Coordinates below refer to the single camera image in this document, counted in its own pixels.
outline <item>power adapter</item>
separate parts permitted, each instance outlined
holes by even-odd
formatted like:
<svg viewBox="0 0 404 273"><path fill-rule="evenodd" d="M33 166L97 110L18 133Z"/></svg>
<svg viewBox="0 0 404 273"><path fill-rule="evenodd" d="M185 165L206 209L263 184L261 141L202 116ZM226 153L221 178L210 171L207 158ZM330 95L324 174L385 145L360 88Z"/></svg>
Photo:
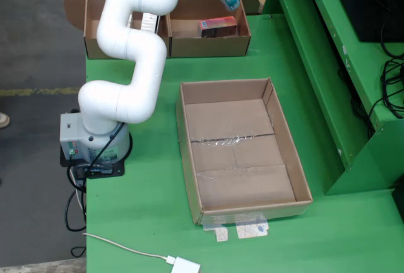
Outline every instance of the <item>power adapter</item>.
<svg viewBox="0 0 404 273"><path fill-rule="evenodd" d="M180 257L168 256L166 262L173 265L171 273L199 273L201 268L201 265Z"/></svg>

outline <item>black mount plate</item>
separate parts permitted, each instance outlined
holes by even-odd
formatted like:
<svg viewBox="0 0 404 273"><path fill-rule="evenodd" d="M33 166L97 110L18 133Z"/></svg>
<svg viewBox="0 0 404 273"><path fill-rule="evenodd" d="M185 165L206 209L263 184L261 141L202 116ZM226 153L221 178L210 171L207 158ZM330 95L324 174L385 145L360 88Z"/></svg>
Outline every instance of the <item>black mount plate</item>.
<svg viewBox="0 0 404 273"><path fill-rule="evenodd" d="M91 173L91 174L87 174L86 177L89 179L94 179L94 178L110 178L110 177L121 177L125 174L125 161L128 158L128 156L131 154L132 152L132 147L133 147L133 140L132 140L132 135L129 133L129 141L130 141L130 145L129 145L129 150L126 153L126 155L123 157L123 159L121 159L120 161L118 161L117 163L112 165L112 173ZM71 165L70 162L64 157L64 153L62 150L62 146L61 146L61 154L60 154L60 164L62 167L69 167L69 166L77 166L80 164L85 164L87 163L85 160L73 160L71 161Z"/></svg>

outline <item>paper label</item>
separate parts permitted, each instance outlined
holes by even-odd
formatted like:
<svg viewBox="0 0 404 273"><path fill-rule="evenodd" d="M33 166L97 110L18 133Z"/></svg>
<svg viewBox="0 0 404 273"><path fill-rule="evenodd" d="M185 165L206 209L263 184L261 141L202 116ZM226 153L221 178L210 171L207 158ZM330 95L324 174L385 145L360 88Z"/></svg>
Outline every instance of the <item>paper label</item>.
<svg viewBox="0 0 404 273"><path fill-rule="evenodd" d="M90 153L90 159L93 161L96 156L101 152L101 150L93 150L93 149L88 149L88 152ZM104 161L114 161L118 158L118 147L115 146L110 149L106 149L99 159L97 160L98 162L104 162Z"/></svg>
<svg viewBox="0 0 404 273"><path fill-rule="evenodd" d="M257 221L256 223L237 223L235 224L237 228L237 234L240 239L243 238L252 238L252 237L260 237L267 236L268 230L270 227L268 226L268 221Z"/></svg>
<svg viewBox="0 0 404 273"><path fill-rule="evenodd" d="M214 231L216 234L216 240L218 243L220 243L221 241L229 240L229 231L222 224L214 225L214 226L203 225L203 229L205 231Z"/></svg>

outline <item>green workbench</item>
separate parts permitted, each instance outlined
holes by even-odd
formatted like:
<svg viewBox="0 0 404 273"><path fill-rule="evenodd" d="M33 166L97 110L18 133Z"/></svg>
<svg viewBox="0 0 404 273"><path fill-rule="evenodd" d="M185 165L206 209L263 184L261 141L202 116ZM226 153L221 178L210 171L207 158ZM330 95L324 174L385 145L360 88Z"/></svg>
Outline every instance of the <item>green workbench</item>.
<svg viewBox="0 0 404 273"><path fill-rule="evenodd" d="M152 118L131 125L123 177L88 181L87 231L131 248L201 263L202 272L389 272L402 268L404 224L390 190L325 195L344 169L284 15L250 16L246 57L168 59ZM133 62L87 60L87 80L128 84ZM269 221L266 237L229 241L195 226L177 140L181 81L271 77L314 203L296 218ZM87 239L87 272L171 272L144 257Z"/></svg>

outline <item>open cardboard box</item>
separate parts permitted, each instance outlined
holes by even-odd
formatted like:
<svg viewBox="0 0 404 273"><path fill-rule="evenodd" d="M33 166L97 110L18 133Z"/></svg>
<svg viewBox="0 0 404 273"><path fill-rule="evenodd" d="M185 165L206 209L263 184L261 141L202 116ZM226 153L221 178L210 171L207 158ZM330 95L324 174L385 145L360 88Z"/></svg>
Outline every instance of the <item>open cardboard box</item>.
<svg viewBox="0 0 404 273"><path fill-rule="evenodd" d="M105 0L64 0L66 18L76 28L84 32L84 42L89 59L111 59L102 52L97 43L97 28L100 22ZM132 13L131 28L140 29L143 13ZM170 51L170 24L167 16L160 18L158 35Z"/></svg>
<svg viewBox="0 0 404 273"><path fill-rule="evenodd" d="M312 203L270 79L182 83L176 112L194 223L283 218Z"/></svg>
<svg viewBox="0 0 404 273"><path fill-rule="evenodd" d="M231 37L201 38L199 20L234 16L237 33ZM220 0L179 0L170 14L171 57L232 57L247 54L251 32L244 7L227 11Z"/></svg>

